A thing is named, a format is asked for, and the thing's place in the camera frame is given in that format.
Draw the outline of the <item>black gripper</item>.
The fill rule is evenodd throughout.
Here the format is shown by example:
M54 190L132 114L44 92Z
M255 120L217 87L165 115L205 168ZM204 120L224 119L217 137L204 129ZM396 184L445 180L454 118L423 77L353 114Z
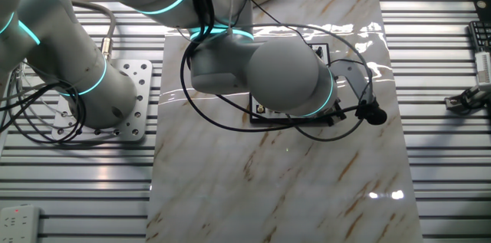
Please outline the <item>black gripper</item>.
M340 106L340 102L341 102L341 100L340 99L337 99L334 102L333 107L330 108L326 112L325 122L329 126L334 126L335 124L337 124L337 123L339 123L342 120L345 120L347 118L346 117L346 114L344 112L342 112L342 108Z

